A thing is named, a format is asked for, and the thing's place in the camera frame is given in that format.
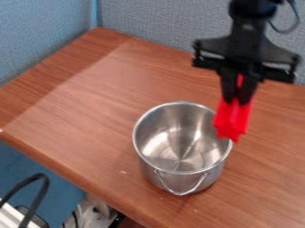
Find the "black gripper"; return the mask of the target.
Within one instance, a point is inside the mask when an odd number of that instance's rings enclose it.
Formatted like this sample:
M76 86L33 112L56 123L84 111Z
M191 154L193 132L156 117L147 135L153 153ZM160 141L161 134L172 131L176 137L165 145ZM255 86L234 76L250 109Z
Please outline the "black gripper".
M291 84L299 56L275 45L266 36L270 15L234 16L230 33L223 37L196 39L191 64L214 69L220 76L223 100L231 103L236 93L240 105L251 102L258 82L274 80Z

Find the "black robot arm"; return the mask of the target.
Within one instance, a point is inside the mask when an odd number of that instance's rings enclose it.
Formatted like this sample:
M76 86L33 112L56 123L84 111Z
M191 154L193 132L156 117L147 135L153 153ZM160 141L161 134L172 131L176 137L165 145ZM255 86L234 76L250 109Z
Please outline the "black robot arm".
M192 42L191 65L216 71L226 102L250 103L256 85L264 80L292 83L301 57L267 39L266 27L280 4L294 0L231 0L230 34Z

